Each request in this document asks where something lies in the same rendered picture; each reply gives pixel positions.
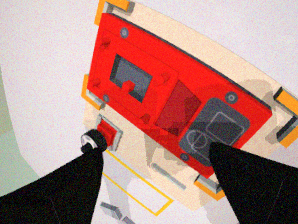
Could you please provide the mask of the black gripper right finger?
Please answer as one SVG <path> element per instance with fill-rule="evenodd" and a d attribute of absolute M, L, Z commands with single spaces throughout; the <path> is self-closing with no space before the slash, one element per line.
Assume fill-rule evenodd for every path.
<path fill-rule="evenodd" d="M 298 168 L 218 141 L 209 159 L 239 224 L 298 224 Z"/>

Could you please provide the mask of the black and white wheel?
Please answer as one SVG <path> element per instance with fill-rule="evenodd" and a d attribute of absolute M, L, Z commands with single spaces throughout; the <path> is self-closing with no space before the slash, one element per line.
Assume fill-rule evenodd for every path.
<path fill-rule="evenodd" d="M 100 132 L 96 131 L 96 129 L 90 129 L 90 131 L 81 135 L 80 143 L 81 145 L 90 143 L 93 148 L 100 147 L 102 152 L 106 151 L 106 148 L 108 148 L 108 141 L 106 141 L 105 137 L 102 136 Z"/>

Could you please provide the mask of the yellow rectangular outline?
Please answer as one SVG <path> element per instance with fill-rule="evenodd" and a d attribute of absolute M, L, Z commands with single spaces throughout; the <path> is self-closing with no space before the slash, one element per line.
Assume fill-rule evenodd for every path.
<path fill-rule="evenodd" d="M 120 159 L 118 159 L 118 157 L 114 156 L 112 152 L 109 152 L 108 149 L 106 149 L 106 152 L 108 152 L 110 156 L 113 156 L 114 159 L 116 159 L 116 160 L 118 161 L 118 163 L 121 163 L 122 165 L 124 165 L 125 168 L 128 168 L 128 165 L 122 163 L 122 161 L 121 161 Z M 128 168 L 128 169 L 129 169 L 129 168 Z M 129 169 L 129 171 L 130 171 L 130 172 L 133 172 L 132 169 Z M 133 172 L 133 173 L 134 173 L 134 175 L 136 175 L 136 176 L 138 177 L 138 179 L 141 179 L 142 181 L 144 181 L 145 184 L 148 184 L 148 185 L 152 186 L 152 188 L 156 189 L 158 193 L 161 193 L 161 190 L 160 190 L 160 189 L 156 188 L 156 186 L 154 186 L 154 185 L 152 185 L 152 184 L 149 184 L 148 181 L 146 181 L 145 179 L 142 179 L 142 177 L 141 177 L 140 175 L 138 175 L 138 173 L 136 173 L 136 172 Z M 124 190 L 124 189 L 121 188 L 120 185 L 117 185 L 116 183 L 114 183 L 114 181 L 113 181 L 112 179 L 110 179 L 110 181 L 112 181 L 112 183 L 113 183 L 114 185 L 118 186 L 118 188 L 120 188 L 121 190 Z M 124 192 L 125 192 L 125 190 L 124 190 Z M 126 194 L 129 194 L 129 196 L 132 197 L 133 200 L 136 200 L 136 198 L 134 198 L 134 197 L 132 196 L 132 194 L 130 194 L 130 193 L 128 193 L 128 192 L 125 192 L 125 193 L 126 193 Z M 160 210 L 158 210 L 157 213 L 152 212 L 152 210 L 150 210 L 150 209 L 148 208 L 148 206 L 144 206 L 144 205 L 142 205 L 140 201 L 138 201 L 138 200 L 136 200 L 136 201 L 140 202 L 140 205 L 141 205 L 141 206 L 144 206 L 145 209 L 148 209 L 149 212 L 152 212 L 152 213 L 154 214 L 154 216 L 157 217 L 158 214 L 160 214 L 160 213 L 162 212 L 162 210 L 164 210 L 164 209 L 166 208 L 166 206 L 172 204 L 172 202 L 174 201 L 173 198 L 169 198 L 168 196 L 166 196 L 165 193 L 161 193 L 161 194 L 162 194 L 162 196 L 164 196 L 165 198 L 168 198 L 169 201 L 166 202 L 166 204 L 165 204 L 164 206 L 161 206 Z"/>

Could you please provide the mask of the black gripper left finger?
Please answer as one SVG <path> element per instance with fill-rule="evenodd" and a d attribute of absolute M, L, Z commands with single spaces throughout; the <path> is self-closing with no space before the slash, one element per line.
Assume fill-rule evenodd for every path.
<path fill-rule="evenodd" d="M 90 149 L 47 176 L 0 197 L 0 224 L 90 224 L 97 204 L 102 149 Z"/>

